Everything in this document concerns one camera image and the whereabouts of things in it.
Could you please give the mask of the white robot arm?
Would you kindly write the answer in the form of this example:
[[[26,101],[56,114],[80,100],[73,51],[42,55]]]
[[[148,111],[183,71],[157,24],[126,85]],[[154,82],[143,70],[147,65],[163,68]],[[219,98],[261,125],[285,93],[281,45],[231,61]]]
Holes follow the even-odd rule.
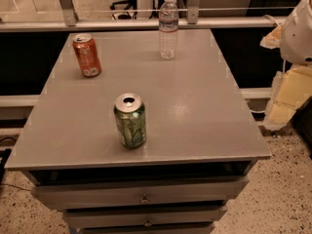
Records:
[[[282,25],[282,59],[301,65],[312,64],[312,0],[301,0]]]

